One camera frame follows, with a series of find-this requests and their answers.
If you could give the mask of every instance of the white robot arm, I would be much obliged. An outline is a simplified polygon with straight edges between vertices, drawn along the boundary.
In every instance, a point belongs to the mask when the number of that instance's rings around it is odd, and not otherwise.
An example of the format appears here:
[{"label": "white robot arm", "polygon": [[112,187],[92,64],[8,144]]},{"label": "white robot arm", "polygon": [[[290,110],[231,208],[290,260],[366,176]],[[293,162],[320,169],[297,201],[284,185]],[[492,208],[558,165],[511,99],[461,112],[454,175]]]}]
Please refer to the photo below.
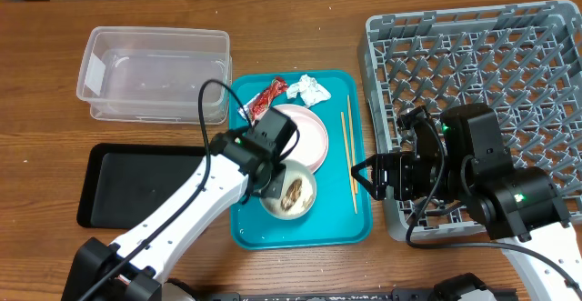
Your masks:
[{"label": "white robot arm", "polygon": [[[563,227],[561,223],[554,223],[532,230],[530,235],[532,238],[527,242],[520,242],[517,237],[503,238],[499,242],[535,251],[558,264],[578,283],[582,282],[582,258],[572,225]],[[520,252],[502,251],[533,301],[580,299],[573,288],[566,286],[564,277],[545,263]]]},{"label": "white robot arm", "polygon": [[[239,165],[222,155],[212,156],[211,164],[210,176],[202,193],[149,247],[130,261],[139,270],[148,266],[153,268],[156,272],[154,279],[162,284],[168,279],[178,259],[208,225],[245,194],[248,175],[239,171]],[[120,246],[118,256],[128,256],[184,204],[202,180],[205,167],[206,159],[203,159],[192,176],[152,215],[112,242]]]}]

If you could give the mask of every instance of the chopsticks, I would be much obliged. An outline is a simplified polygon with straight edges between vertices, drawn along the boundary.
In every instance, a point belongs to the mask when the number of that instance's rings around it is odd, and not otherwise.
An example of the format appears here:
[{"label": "chopsticks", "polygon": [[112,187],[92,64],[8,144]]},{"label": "chopsticks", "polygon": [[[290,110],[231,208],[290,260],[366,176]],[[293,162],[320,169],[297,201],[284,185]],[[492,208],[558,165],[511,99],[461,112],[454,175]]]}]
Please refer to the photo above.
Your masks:
[{"label": "chopsticks", "polygon": [[[347,117],[349,118],[349,138],[352,142],[352,166],[356,165],[356,150],[354,148],[354,126],[352,125],[352,106],[349,104],[349,95],[347,95]],[[352,184],[354,185],[354,193],[357,194],[357,182],[354,177],[350,175]]]},{"label": "chopsticks", "polygon": [[346,135],[346,118],[344,117],[344,112],[341,113],[342,116],[342,129],[344,132],[344,146],[346,147],[346,160],[347,160],[347,177],[349,178],[349,185],[352,191],[352,201],[354,202],[354,213],[357,214],[357,202],[356,202],[356,187],[355,180],[352,179],[352,161],[350,160],[349,150],[347,148],[347,135]]}]

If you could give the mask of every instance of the red wrapper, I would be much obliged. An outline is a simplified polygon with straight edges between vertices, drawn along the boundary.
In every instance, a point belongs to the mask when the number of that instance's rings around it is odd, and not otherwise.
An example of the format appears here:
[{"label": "red wrapper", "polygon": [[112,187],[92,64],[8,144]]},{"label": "red wrapper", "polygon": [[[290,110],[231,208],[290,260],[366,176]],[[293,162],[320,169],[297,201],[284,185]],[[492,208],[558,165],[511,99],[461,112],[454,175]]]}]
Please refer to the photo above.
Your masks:
[{"label": "red wrapper", "polygon": [[279,76],[275,77],[271,85],[259,94],[255,101],[248,105],[249,115],[255,121],[259,115],[265,112],[273,103],[273,100],[283,94],[288,88],[285,80]]}]

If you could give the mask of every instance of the gray plastic rack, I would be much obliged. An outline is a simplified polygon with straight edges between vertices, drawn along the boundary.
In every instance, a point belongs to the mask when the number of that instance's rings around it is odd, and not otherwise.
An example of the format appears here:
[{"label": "gray plastic rack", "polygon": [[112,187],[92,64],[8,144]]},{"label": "gray plastic rack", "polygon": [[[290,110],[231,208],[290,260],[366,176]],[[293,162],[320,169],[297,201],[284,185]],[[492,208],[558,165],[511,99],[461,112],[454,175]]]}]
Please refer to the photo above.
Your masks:
[{"label": "gray plastic rack", "polygon": [[[403,147],[396,119],[408,108],[425,105],[438,119],[449,107],[486,103],[515,165],[545,169],[573,221],[582,221],[581,45],[582,16],[570,1],[370,17],[358,56],[377,152]],[[429,209],[443,206],[435,201]],[[414,210],[390,194],[384,201],[394,239],[405,239]],[[482,231],[461,207],[423,217],[413,238]]]}]

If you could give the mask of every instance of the black cable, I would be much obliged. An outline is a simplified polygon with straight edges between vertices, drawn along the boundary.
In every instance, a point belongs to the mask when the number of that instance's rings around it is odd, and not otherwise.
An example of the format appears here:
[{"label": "black cable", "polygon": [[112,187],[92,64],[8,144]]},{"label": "black cable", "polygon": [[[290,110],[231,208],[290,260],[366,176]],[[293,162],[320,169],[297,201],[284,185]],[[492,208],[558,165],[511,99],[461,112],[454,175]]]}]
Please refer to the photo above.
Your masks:
[{"label": "black cable", "polygon": [[[101,286],[103,286],[109,279],[119,274],[119,272],[127,265],[131,259],[133,259],[137,254],[139,254],[142,250],[144,250],[147,246],[149,246],[157,236],[159,236],[176,218],[178,218],[182,213],[192,204],[192,202],[196,199],[196,197],[200,194],[200,191],[204,189],[206,184],[206,180],[208,180],[208,176],[210,176],[210,144],[208,143],[208,133],[206,132],[206,123],[204,121],[204,112],[202,109],[202,96],[204,94],[204,90],[210,83],[219,84],[224,87],[230,95],[232,95],[235,100],[238,102],[240,107],[243,107],[243,103],[240,102],[238,96],[235,95],[232,89],[228,87],[223,82],[220,82],[216,79],[208,79],[205,81],[202,86],[200,87],[200,93],[198,94],[198,120],[200,121],[200,130],[202,131],[202,138],[204,139],[204,149],[206,151],[206,168],[204,171],[204,175],[202,176],[202,180],[198,184],[198,187],[194,191],[194,193],[184,202],[182,206],[180,206],[173,215],[171,215],[167,220],[158,227],[150,236],[148,236],[145,240],[143,240],[139,246],[137,246],[134,251],[132,251],[129,255],[125,257],[117,266],[111,269],[107,274],[105,274],[99,281],[97,281],[91,288],[89,288],[81,297],[79,297],[78,301],[86,301],[90,296],[92,296]],[[243,113],[245,113],[246,121],[249,125],[251,125],[251,120],[248,117],[248,114],[243,109]]]},{"label": "black cable", "polygon": [[446,215],[452,213],[453,211],[457,210],[461,206],[463,206],[463,203],[457,202],[454,205],[449,206],[445,209],[427,210],[426,215],[427,216],[446,216]]},{"label": "black cable", "polygon": [[[427,249],[427,250],[460,248],[460,247],[488,247],[488,248],[506,249],[506,250],[516,251],[516,252],[521,252],[523,254],[526,254],[528,256],[532,256],[532,257],[536,258],[537,260],[545,263],[546,265],[552,267],[552,269],[556,270],[566,280],[566,286],[574,288],[574,291],[576,292],[577,296],[580,298],[580,300],[582,300],[582,290],[580,290],[580,285],[574,280],[574,278],[572,278],[572,276],[570,276],[566,272],[566,270],[564,270],[562,267],[560,267],[559,265],[557,265],[556,263],[554,263],[552,260],[548,259],[547,257],[542,256],[539,253],[532,251],[528,248],[525,248],[523,246],[514,246],[514,245],[511,245],[508,243],[492,243],[492,242],[419,244],[419,243],[412,242],[410,240],[410,237],[412,236],[412,231],[415,229],[415,226],[418,225],[418,220],[420,220],[420,215],[426,211],[426,207],[428,206],[428,202],[430,201],[430,199],[432,199],[432,197],[437,192],[438,184],[440,183],[440,180],[442,178],[443,171],[444,171],[444,164],[445,164],[445,152],[444,152],[445,150],[443,148],[442,142],[440,141],[440,138],[438,137],[437,132],[435,132],[435,130],[432,128],[432,126],[426,120],[423,120],[422,122],[428,126],[431,133],[433,134],[433,136],[435,137],[435,139],[438,142],[438,149],[439,149],[440,155],[441,155],[440,156],[441,167],[440,167],[440,170],[438,171],[438,177],[435,181],[435,184],[433,185],[432,190],[430,191],[430,193],[426,197],[427,201],[422,205],[422,207],[417,208],[416,212],[414,213],[415,218],[413,219],[412,225],[410,225],[408,227],[408,230],[406,231],[406,243],[409,246],[412,246],[414,248]],[[463,158],[463,162],[465,163],[464,166],[461,166],[461,171],[463,174],[465,173],[464,169],[465,169],[465,166],[467,165],[467,162],[469,159],[470,159],[470,157],[468,157],[468,156],[465,156],[465,158]],[[465,180],[465,178],[463,176],[461,176],[461,183],[464,185],[463,189],[468,191],[467,181]]]},{"label": "black cable", "polygon": [[291,154],[291,152],[293,152],[293,150],[295,149],[295,147],[299,143],[299,137],[301,136],[299,134],[299,129],[296,130],[296,133],[297,133],[297,138],[295,139],[295,143],[293,144],[293,146],[291,146],[290,149],[287,150],[287,152],[285,152],[281,155],[281,157],[279,158],[279,161],[285,160],[285,158],[287,158]]}]

